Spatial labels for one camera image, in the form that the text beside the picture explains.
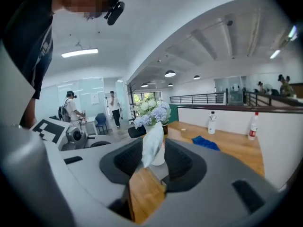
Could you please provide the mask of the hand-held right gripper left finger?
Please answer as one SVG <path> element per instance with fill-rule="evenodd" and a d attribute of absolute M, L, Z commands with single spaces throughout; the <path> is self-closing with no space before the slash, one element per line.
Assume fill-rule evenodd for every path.
<path fill-rule="evenodd" d="M 63 201 L 56 227 L 134 227 L 129 181 L 142 158 L 143 140 L 59 151 L 45 144 L 51 180 Z"/>

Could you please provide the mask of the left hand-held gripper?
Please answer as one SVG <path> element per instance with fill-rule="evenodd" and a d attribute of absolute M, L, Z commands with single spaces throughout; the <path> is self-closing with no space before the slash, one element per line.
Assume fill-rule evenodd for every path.
<path fill-rule="evenodd" d="M 30 130 L 38 135 L 45 148 L 55 148 L 58 151 L 83 149 L 87 145 L 87 134 L 78 128 L 71 126 L 68 122 L 45 118 L 37 121 Z M 80 140 L 72 142 L 74 132 L 80 132 Z M 111 144 L 108 141 L 95 141 L 90 148 Z"/>

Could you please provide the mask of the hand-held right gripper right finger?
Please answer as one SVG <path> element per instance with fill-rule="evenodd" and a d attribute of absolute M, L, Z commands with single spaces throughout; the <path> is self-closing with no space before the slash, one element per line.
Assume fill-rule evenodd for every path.
<path fill-rule="evenodd" d="M 165 200 L 146 227 L 254 227 L 282 194 L 240 160 L 220 151 L 167 139 Z"/>

